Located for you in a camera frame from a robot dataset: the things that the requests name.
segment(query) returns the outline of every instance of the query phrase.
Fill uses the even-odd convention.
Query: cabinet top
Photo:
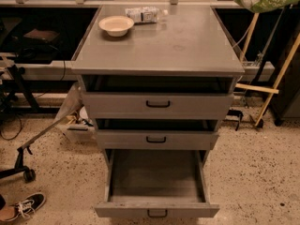
[[[135,24],[123,37],[98,27],[132,5],[105,5],[75,61],[77,74],[238,76],[244,73],[209,6],[157,5],[169,15],[157,23]]]

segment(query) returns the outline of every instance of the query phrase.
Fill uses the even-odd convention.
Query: empty drawer
[[[99,130],[214,131],[218,120],[205,119],[96,119]]]
[[[211,218],[197,151],[114,150],[102,218]]]
[[[101,130],[97,144],[102,149],[213,150],[217,132]]]
[[[82,75],[88,92],[210,93],[231,91],[231,77]]]
[[[233,95],[160,95],[83,93],[90,118],[224,119]]]

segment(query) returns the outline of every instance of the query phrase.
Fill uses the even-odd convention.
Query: speckled floor
[[[220,128],[215,149],[204,172],[211,203],[220,205],[214,218],[100,218],[93,206],[103,201],[107,167],[95,143],[71,143],[53,128],[32,145],[33,156],[25,154],[25,165],[37,173],[36,181],[25,184],[21,174],[0,180],[0,192],[8,203],[42,191],[47,202],[34,215],[11,224],[300,224],[300,122],[273,123],[264,118],[263,129],[249,123],[260,107],[238,108],[243,123],[226,121]],[[11,168],[16,148],[49,126],[53,116],[22,117],[17,139],[0,139],[0,170]],[[18,121],[3,127],[11,136]]]

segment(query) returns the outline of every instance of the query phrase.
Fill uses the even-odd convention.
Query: shoe
[[[5,221],[13,221],[19,216],[22,216],[24,219],[31,218],[30,214],[35,213],[44,203],[46,202],[46,196],[41,193],[35,193],[28,196],[23,201],[17,202],[11,206],[15,207],[16,215]]]

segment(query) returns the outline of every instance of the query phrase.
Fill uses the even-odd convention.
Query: gray drawer cabinet
[[[210,7],[157,5],[170,15],[124,37],[98,29],[130,6],[103,6],[73,62],[109,171],[95,211],[212,218],[203,165],[244,70]]]

